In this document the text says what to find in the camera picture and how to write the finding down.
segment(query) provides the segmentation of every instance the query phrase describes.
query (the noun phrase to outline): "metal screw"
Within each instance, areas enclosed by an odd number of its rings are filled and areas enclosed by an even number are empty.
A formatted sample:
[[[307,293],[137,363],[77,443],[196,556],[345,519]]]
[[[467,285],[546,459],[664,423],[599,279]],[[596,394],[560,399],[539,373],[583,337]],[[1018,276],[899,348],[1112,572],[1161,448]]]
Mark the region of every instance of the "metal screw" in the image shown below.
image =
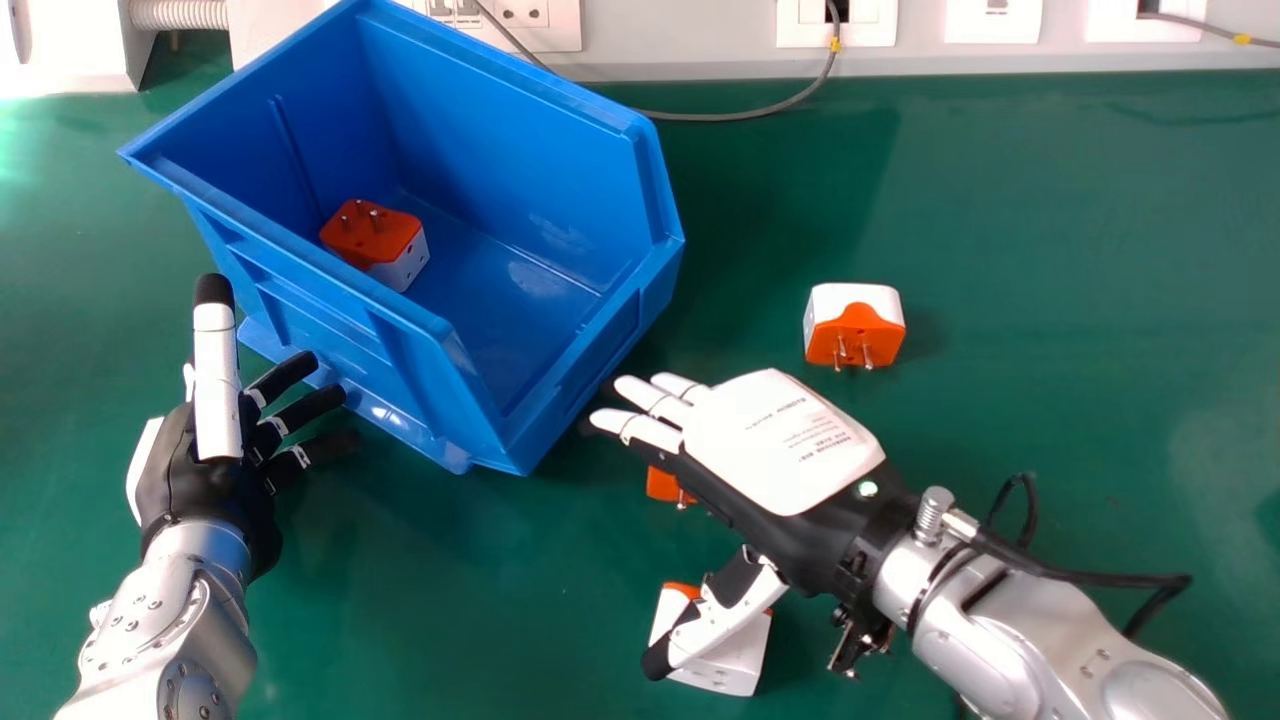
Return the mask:
[[[920,507],[915,511],[915,539],[924,544],[934,544],[942,537],[942,516],[955,507],[956,496],[951,491],[933,486],[920,496]]]

